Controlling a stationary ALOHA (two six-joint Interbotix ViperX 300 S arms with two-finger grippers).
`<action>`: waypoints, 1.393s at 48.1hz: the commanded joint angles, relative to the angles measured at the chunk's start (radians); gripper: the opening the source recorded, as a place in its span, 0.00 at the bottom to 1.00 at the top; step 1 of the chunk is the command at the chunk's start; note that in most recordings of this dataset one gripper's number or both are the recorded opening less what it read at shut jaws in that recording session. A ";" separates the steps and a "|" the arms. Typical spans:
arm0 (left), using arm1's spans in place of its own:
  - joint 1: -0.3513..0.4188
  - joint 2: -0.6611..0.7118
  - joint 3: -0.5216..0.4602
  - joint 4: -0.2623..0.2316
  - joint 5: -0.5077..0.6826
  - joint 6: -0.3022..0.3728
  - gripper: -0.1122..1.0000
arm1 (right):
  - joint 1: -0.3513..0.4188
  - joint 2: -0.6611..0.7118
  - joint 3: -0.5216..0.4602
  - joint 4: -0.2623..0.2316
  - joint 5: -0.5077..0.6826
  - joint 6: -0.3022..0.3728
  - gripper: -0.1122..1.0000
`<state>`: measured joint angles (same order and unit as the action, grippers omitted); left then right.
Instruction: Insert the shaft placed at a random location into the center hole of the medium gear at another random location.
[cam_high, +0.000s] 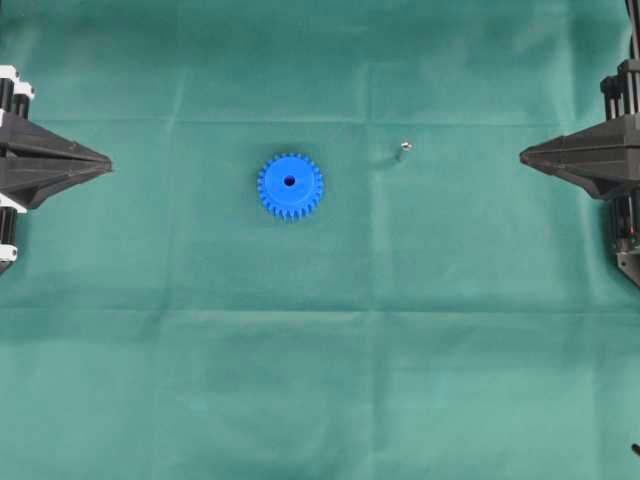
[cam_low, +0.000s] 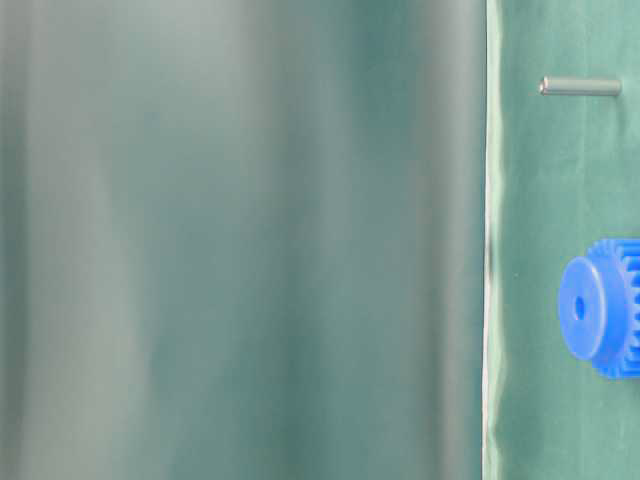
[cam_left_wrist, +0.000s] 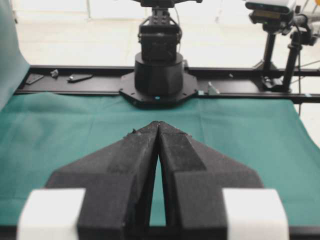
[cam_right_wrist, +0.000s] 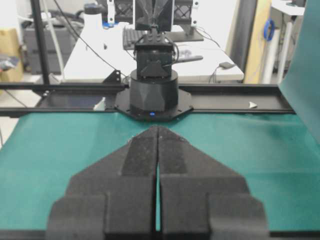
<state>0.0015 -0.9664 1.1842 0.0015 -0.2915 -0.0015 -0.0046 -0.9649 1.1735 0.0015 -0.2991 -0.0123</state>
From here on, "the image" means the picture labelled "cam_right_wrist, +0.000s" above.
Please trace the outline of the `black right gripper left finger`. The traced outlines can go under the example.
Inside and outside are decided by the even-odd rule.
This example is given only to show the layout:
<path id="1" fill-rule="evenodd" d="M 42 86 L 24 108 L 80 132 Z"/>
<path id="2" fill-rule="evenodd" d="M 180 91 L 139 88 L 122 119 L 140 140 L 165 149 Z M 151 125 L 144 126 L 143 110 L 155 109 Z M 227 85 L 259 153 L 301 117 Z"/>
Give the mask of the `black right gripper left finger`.
<path id="1" fill-rule="evenodd" d="M 74 174 L 52 205 L 49 240 L 150 240 L 155 234 L 157 126 Z"/>

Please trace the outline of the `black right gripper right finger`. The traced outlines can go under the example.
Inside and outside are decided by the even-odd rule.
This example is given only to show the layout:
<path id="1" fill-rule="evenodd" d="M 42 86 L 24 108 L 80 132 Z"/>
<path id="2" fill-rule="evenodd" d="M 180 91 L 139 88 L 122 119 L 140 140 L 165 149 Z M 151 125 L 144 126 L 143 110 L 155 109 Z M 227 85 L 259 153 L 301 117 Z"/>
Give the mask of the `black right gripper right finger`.
<path id="1" fill-rule="evenodd" d="M 266 240 L 263 203 L 246 179 L 170 129 L 158 129 L 165 240 Z"/>

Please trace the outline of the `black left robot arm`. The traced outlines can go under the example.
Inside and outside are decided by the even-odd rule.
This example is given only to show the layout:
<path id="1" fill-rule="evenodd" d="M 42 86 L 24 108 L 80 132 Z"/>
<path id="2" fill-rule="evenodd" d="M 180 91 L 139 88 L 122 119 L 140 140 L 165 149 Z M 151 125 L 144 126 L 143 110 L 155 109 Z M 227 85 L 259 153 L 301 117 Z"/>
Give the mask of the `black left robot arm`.
<path id="1" fill-rule="evenodd" d="M 157 25 L 134 45 L 136 69 L 129 87 L 117 93 L 115 109 L 139 121 L 165 122 L 191 112 L 192 95 L 179 88 L 172 69 L 175 45 Z"/>

